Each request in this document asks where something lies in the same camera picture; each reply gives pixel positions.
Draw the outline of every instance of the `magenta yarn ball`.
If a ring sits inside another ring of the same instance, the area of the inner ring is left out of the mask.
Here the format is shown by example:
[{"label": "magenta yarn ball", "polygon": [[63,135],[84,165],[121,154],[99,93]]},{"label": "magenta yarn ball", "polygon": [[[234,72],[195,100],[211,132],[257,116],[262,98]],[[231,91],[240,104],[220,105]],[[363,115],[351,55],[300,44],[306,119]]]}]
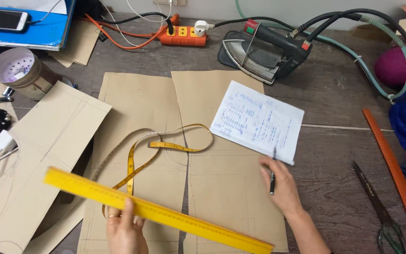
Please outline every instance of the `magenta yarn ball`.
[{"label": "magenta yarn ball", "polygon": [[386,51],[377,59],[375,76],[389,88],[402,89],[406,80],[406,61],[400,47]]}]

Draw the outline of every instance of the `pen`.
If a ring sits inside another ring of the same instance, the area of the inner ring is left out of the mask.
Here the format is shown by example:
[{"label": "pen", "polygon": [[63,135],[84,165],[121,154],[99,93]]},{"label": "pen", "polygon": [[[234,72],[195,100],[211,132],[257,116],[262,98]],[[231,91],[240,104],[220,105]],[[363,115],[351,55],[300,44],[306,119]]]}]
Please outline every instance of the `pen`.
[{"label": "pen", "polygon": [[[277,148],[274,147],[274,148],[273,148],[273,158],[272,158],[272,159],[274,159],[274,160],[277,160],[277,159],[275,158],[276,153],[277,153]],[[274,174],[273,171],[272,171],[272,173],[270,174],[270,194],[273,195],[273,192],[274,192],[274,191],[275,191],[275,174]]]}]

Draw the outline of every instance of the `blue folder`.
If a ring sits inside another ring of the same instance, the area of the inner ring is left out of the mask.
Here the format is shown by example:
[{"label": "blue folder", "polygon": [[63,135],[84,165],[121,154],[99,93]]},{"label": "blue folder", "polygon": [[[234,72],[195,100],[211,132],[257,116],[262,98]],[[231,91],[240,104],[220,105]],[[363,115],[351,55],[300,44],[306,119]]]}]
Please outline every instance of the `blue folder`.
[{"label": "blue folder", "polygon": [[[76,0],[65,0],[67,14],[50,13],[37,24],[29,25],[24,33],[0,32],[0,46],[15,48],[33,48],[59,51],[63,48],[70,28]],[[7,10],[22,10],[31,15],[31,20],[40,20],[47,13],[43,11],[1,8]]]}]

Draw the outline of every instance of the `steam iron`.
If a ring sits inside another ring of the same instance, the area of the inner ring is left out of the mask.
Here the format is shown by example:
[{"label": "steam iron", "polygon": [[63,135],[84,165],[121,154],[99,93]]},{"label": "steam iron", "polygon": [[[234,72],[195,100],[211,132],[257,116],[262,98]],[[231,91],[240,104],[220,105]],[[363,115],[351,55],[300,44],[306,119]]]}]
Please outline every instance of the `steam iron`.
[{"label": "steam iron", "polygon": [[307,59],[313,47],[306,40],[282,36],[253,20],[247,21],[244,31],[253,36],[235,31],[227,33],[218,59],[228,66],[234,64],[236,69],[266,84],[287,77]]}]

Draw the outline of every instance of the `smartphone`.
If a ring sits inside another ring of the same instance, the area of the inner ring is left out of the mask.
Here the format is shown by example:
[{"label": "smartphone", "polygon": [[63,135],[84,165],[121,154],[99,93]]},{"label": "smartphone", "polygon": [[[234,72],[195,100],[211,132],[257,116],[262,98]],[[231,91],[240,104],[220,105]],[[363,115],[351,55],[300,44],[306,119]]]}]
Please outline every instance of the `smartphone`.
[{"label": "smartphone", "polygon": [[0,32],[23,32],[30,15],[24,11],[0,9]]}]

